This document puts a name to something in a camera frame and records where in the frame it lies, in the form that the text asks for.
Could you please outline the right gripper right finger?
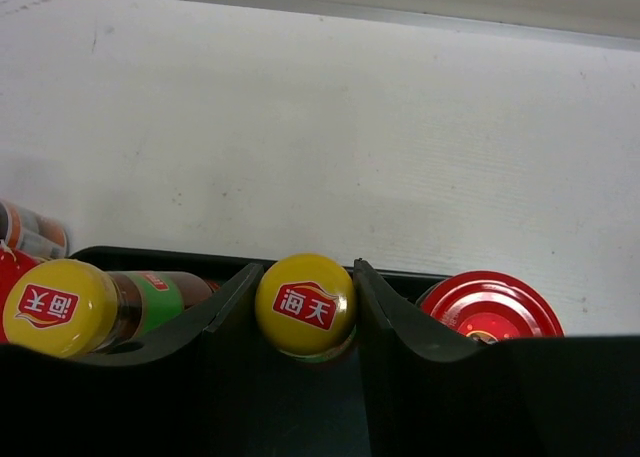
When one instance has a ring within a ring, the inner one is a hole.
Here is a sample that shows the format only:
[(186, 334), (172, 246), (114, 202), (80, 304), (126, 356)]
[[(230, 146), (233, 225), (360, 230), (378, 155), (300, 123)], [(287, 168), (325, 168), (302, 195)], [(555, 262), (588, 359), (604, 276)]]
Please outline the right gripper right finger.
[(354, 264), (376, 456), (635, 456), (635, 336), (473, 341)]

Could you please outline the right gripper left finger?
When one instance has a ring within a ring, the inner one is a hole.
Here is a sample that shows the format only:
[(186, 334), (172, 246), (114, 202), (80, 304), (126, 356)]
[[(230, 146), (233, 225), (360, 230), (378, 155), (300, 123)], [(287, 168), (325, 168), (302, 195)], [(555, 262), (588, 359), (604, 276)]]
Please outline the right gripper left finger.
[(79, 360), (1, 349), (5, 456), (241, 456), (254, 396), (249, 264), (139, 340)]

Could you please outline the yellow cap sauce bottle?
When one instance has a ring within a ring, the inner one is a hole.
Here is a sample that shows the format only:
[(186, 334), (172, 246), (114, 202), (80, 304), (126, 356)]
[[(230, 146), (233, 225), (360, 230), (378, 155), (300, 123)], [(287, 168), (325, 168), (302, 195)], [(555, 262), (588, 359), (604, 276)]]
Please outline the yellow cap sauce bottle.
[(334, 260), (295, 254), (263, 275), (255, 295), (256, 322), (280, 353), (325, 364), (349, 351), (356, 336), (358, 298), (352, 277)]
[(6, 298), (10, 344), (73, 358), (107, 352), (212, 297), (219, 285), (183, 271), (104, 271), (59, 259), (27, 271)]

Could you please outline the red lid chili jar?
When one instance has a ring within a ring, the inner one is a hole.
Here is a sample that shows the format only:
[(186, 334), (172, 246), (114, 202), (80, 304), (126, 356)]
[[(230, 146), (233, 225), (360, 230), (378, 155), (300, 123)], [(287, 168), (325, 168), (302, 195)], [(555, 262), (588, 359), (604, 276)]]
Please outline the red lid chili jar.
[(0, 251), (0, 342), (6, 344), (6, 336), (3, 324), (4, 308), (8, 296), (16, 282), (29, 270), (42, 263), (43, 260), (33, 257), (25, 252), (13, 249), (7, 243), (1, 241)]
[(454, 331), (487, 344), (564, 335), (556, 313), (539, 292), (497, 271), (448, 277), (424, 292), (416, 306)]

